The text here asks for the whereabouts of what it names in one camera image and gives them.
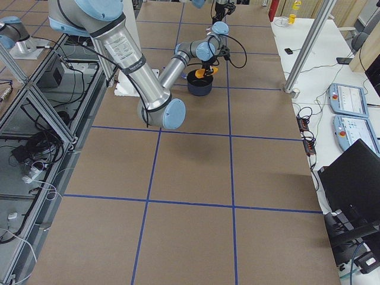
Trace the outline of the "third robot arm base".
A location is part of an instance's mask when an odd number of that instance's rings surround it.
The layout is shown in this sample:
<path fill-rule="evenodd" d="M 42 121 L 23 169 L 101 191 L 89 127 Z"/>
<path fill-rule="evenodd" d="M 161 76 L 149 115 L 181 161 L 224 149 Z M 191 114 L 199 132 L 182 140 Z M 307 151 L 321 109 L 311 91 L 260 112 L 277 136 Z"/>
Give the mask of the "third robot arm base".
<path fill-rule="evenodd" d="M 36 60 L 41 53 L 36 41 L 16 16 L 1 18 L 1 44 L 14 59 Z"/>

